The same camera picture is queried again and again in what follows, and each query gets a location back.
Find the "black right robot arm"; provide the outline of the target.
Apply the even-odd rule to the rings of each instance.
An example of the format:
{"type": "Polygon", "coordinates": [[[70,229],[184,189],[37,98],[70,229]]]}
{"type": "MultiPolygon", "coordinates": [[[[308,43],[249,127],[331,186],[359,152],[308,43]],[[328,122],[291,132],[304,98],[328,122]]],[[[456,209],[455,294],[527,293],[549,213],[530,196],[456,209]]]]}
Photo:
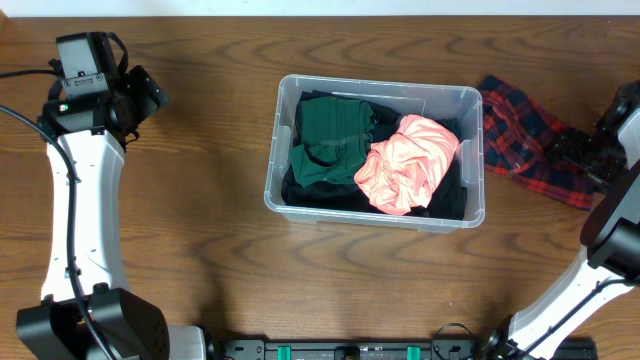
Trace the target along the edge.
{"type": "Polygon", "coordinates": [[[639,285],[639,84],[616,90],[592,134],[493,75],[479,90],[486,168],[589,216],[569,268],[494,330],[475,356],[595,359],[595,343],[570,334],[639,285]]]}

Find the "black garment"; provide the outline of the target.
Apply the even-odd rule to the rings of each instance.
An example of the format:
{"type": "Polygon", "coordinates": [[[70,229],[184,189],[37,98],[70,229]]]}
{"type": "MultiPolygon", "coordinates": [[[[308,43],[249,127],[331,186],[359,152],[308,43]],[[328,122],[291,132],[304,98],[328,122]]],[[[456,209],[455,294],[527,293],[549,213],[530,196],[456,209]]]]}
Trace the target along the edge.
{"type": "Polygon", "coordinates": [[[462,185],[460,162],[453,160],[427,207],[414,207],[408,216],[463,220],[467,204],[467,189],[462,185]]]}
{"type": "MultiPolygon", "coordinates": [[[[294,124],[296,126],[297,135],[292,141],[291,148],[299,144],[301,102],[325,96],[359,100],[316,90],[302,93],[296,105],[294,124]]],[[[399,127],[401,114],[384,105],[379,105],[366,100],[361,101],[368,103],[375,113],[376,124],[374,129],[371,131],[370,146],[373,143],[389,139],[399,127]]],[[[377,211],[377,209],[369,203],[368,197],[360,190],[356,183],[352,185],[337,185],[327,182],[319,182],[308,187],[301,186],[294,178],[291,162],[290,167],[282,180],[281,196],[284,203],[288,206],[372,213],[377,211]]]]}

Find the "red plaid shirt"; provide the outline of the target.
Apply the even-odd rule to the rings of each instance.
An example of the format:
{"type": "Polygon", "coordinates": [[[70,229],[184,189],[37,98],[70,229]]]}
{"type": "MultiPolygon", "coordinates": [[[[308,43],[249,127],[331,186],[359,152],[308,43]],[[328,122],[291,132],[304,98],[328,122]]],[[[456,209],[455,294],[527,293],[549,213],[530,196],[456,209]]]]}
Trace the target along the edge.
{"type": "Polygon", "coordinates": [[[481,81],[485,168],[519,185],[589,211],[594,186],[578,168],[546,151],[573,128],[519,88],[489,75],[481,81]]]}

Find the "pink garment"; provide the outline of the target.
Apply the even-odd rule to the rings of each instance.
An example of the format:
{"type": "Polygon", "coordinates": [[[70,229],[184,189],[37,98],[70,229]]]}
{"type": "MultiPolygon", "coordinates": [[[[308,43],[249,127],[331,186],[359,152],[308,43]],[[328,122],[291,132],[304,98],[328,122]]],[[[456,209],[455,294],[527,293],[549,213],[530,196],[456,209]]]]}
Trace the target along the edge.
{"type": "Polygon", "coordinates": [[[387,140],[370,146],[354,181],[383,213],[405,215],[427,207],[449,170],[459,139],[438,122],[409,114],[387,140]]]}

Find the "dark green garment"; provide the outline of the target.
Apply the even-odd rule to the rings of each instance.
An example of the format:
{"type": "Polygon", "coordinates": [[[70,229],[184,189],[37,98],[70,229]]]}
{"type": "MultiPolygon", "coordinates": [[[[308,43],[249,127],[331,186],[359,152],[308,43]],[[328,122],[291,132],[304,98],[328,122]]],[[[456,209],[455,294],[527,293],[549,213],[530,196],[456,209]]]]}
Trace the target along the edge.
{"type": "Polygon", "coordinates": [[[303,187],[319,182],[352,185],[367,159],[376,124],[361,100],[325,96],[300,104],[299,144],[289,151],[295,180],[303,187]]]}

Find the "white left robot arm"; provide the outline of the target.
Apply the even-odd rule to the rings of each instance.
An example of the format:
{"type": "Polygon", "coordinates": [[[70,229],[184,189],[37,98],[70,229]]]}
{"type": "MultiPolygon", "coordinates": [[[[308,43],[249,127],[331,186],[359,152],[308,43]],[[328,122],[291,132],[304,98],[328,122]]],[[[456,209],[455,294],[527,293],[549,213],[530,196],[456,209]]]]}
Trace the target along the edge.
{"type": "Polygon", "coordinates": [[[16,331],[39,359],[210,359],[198,326],[171,326],[134,295],[120,244],[119,186],[127,138],[168,104],[142,66],[78,69],[60,82],[34,130],[47,143],[54,189],[52,249],[39,305],[16,331]]]}

